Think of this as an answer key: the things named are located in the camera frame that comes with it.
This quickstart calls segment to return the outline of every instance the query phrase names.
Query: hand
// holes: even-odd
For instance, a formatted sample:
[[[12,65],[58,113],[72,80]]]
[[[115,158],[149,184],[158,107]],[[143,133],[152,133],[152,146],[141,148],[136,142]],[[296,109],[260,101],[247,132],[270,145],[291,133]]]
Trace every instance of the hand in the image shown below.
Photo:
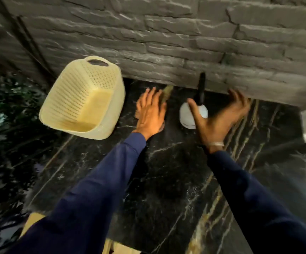
[[[147,88],[136,103],[139,120],[133,132],[141,133],[146,141],[159,132],[164,122],[167,109],[166,102],[162,103],[159,109],[159,96],[163,91],[159,90],[156,93],[155,90],[155,87],[152,90]]]
[[[231,127],[243,116],[247,115],[250,110],[250,101],[240,91],[229,89],[229,94],[233,101],[213,118],[208,119],[204,119],[200,115],[198,106],[193,99],[187,99],[201,141],[206,145],[210,153],[223,148],[221,146],[208,145],[208,143],[223,142]]]

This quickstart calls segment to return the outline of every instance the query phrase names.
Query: bottle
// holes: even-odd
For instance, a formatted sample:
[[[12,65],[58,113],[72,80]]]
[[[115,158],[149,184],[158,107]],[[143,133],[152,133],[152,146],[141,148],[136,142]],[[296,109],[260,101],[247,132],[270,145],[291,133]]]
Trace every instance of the bottle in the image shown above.
[[[205,100],[205,81],[206,74],[202,72],[199,78],[198,90],[194,96],[194,101],[198,105],[199,112],[203,118],[208,118],[208,110],[206,109],[204,103]],[[180,107],[179,113],[180,123],[188,129],[195,129],[195,122],[187,102],[184,102]]]

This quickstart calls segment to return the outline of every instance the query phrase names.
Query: basket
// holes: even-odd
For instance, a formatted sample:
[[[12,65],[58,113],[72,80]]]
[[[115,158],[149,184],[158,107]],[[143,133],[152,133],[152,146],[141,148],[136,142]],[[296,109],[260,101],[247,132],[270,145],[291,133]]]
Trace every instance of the basket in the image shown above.
[[[125,100],[120,68],[89,56],[70,62],[55,81],[39,113],[48,127],[102,140],[110,136]]]

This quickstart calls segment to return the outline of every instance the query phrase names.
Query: black marble countertop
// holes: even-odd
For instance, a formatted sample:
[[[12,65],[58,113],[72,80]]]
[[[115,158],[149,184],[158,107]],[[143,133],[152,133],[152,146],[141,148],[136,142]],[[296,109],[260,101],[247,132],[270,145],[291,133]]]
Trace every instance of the black marble countertop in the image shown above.
[[[67,136],[45,165],[29,208],[48,214],[63,194],[93,169],[137,120],[135,103],[146,87],[125,83],[126,99],[112,135],[102,141]],[[199,145],[195,130],[181,126],[179,108],[195,90],[176,87],[168,101],[166,125],[147,142],[134,168],[108,237],[147,253],[251,253]],[[209,115],[229,102],[206,92]],[[306,223],[306,156],[297,107],[253,100],[248,117],[225,140],[232,157]]]

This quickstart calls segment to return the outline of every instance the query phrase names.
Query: person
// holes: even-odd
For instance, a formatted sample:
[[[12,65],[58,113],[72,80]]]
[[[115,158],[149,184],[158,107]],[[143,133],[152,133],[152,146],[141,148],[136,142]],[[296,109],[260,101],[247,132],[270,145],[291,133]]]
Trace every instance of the person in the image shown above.
[[[250,109],[249,100],[239,91],[229,93],[233,101],[209,119],[200,115],[194,100],[187,100],[206,147],[208,165],[254,254],[306,253],[306,225],[217,144]],[[160,94],[161,90],[146,89],[137,102],[136,129],[68,191],[49,216],[31,226],[8,253],[102,252],[112,214],[138,156],[164,122],[167,104],[159,107]]]

